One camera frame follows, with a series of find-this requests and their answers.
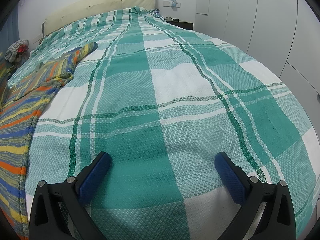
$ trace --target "bedspread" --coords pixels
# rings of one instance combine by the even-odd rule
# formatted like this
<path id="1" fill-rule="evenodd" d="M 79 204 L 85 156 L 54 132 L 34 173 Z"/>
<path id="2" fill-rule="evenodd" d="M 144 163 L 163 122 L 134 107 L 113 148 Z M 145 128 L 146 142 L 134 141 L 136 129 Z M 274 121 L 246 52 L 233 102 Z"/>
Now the bedspread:
<path id="1" fill-rule="evenodd" d="M 239 209 L 214 167 L 225 151 L 250 176 L 285 180 L 297 233 L 304 229 L 319 194 L 320 146 L 277 76 L 235 46 L 135 7 L 50 34 L 9 83 L 88 40 L 99 48 L 36 125 L 28 209 L 38 181 L 76 176 L 106 151 L 112 167 L 86 208 L 107 239 L 217 239 Z"/>

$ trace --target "metal screw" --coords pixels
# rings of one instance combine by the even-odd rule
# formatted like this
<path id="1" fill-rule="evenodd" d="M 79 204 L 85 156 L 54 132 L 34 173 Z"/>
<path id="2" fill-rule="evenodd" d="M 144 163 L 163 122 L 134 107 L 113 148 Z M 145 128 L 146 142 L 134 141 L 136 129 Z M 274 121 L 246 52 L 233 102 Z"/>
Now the metal screw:
<path id="1" fill-rule="evenodd" d="M 255 176 L 250 177 L 251 182 L 253 183 L 257 183 L 259 181 L 259 179 Z"/>
<path id="2" fill-rule="evenodd" d="M 39 187 L 42 187 L 42 186 L 44 186 L 44 184 L 45 184 L 45 181 L 44 181 L 44 180 L 41 180 L 41 181 L 39 181 L 38 186 L 39 186 Z"/>
<path id="3" fill-rule="evenodd" d="M 284 180 L 281 180 L 281 181 L 280 181 L 280 185 L 283 186 L 283 187 L 285 187 L 285 186 L 287 186 L 287 183 L 286 183 Z"/>
<path id="4" fill-rule="evenodd" d="M 75 178 L 74 176 L 70 176 L 70 177 L 67 178 L 67 182 L 68 182 L 68 183 L 72 183 L 72 182 L 75 181 L 75 179 L 76 179 L 76 178 Z"/>

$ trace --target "wall socket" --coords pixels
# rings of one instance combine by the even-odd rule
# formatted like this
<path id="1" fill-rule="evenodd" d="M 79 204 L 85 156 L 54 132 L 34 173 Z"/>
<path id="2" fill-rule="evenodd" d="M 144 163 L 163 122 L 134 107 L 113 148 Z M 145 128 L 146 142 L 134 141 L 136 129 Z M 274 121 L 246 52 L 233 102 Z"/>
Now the wall socket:
<path id="1" fill-rule="evenodd" d="M 163 1 L 163 6 L 164 7 L 172 7 L 172 1 Z M 176 6 L 177 8 L 181 7 L 181 3 L 180 2 L 176 2 Z"/>

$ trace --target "red object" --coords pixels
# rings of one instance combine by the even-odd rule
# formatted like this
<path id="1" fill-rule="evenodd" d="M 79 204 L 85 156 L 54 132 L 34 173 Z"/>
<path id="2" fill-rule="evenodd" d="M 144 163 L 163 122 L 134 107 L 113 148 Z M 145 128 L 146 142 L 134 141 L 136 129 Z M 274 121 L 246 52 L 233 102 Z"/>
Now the red object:
<path id="1" fill-rule="evenodd" d="M 18 55 L 21 55 L 22 53 L 24 53 L 25 51 L 28 51 L 28 46 L 27 45 L 20 45 L 19 49 L 18 49 Z"/>

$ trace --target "striped towel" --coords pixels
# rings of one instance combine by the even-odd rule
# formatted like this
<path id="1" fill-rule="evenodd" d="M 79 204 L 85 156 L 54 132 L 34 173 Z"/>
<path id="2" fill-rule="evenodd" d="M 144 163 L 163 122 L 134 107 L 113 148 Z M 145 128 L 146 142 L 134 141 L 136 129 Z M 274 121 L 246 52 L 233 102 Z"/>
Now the striped towel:
<path id="1" fill-rule="evenodd" d="M 42 64 L 9 91 L 0 108 L 0 208 L 21 239 L 28 238 L 24 184 L 34 128 L 59 88 L 73 78 L 76 64 L 97 47 L 91 42 Z"/>
<path id="2" fill-rule="evenodd" d="M 14 44 L 12 44 L 9 49 L 7 49 L 5 53 L 5 59 L 8 60 L 10 63 L 14 62 L 18 53 L 18 49 L 21 45 L 29 46 L 28 40 L 18 40 Z"/>
<path id="3" fill-rule="evenodd" d="M 3 105 L 4 99 L 8 93 L 8 74 L 12 69 L 12 64 L 4 59 L 2 54 L 0 54 L 0 106 Z"/>

